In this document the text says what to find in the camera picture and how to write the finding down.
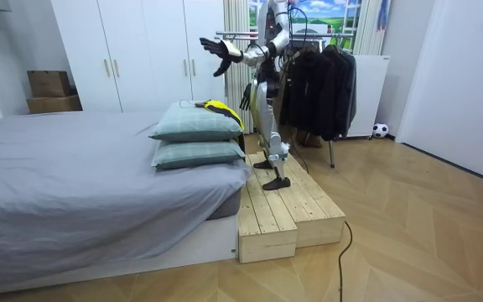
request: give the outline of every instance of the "metal pole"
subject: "metal pole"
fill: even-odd
[[[216,32],[219,35],[258,35],[258,32]]]
[[[217,35],[225,36],[258,36],[258,32],[216,32]],[[353,38],[354,34],[318,34],[318,33],[292,33],[294,37],[307,38]]]
[[[246,41],[257,41],[257,37],[214,37],[214,39],[238,39]]]
[[[329,157],[331,161],[331,168],[335,167],[335,154],[333,153],[333,141],[329,141]]]

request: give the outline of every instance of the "yellow object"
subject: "yellow object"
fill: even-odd
[[[240,117],[238,117],[236,112],[234,110],[230,109],[224,103],[217,101],[217,100],[209,100],[209,101],[202,102],[202,103],[195,103],[195,106],[204,107],[204,108],[210,110],[211,112],[221,113],[226,117],[232,117],[241,126],[241,130],[243,130],[243,122],[240,119]]]

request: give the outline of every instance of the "gray bedsheet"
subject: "gray bedsheet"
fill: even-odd
[[[150,167],[152,113],[0,120],[0,284],[169,250],[246,182],[240,160]]]

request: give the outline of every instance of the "window curtain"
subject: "window curtain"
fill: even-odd
[[[223,0],[225,8],[225,31],[248,32],[249,2],[248,0]],[[234,40],[239,49],[246,49],[249,41]],[[240,110],[243,92],[251,80],[251,69],[245,64],[232,64],[225,76],[226,105],[236,111],[245,126],[244,133],[253,133],[251,113]]]
[[[385,29],[378,28],[382,4],[390,8],[391,0],[363,0],[357,27],[354,55],[380,55]]]

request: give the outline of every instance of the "robot leg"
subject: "robot leg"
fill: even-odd
[[[276,190],[290,186],[290,180],[284,176],[283,165],[288,157],[288,145],[281,141],[278,125],[273,117],[271,99],[267,98],[267,83],[252,83],[251,114],[259,134],[258,144],[264,149],[266,160],[256,163],[256,169],[275,170],[275,180],[262,186],[264,190]]]

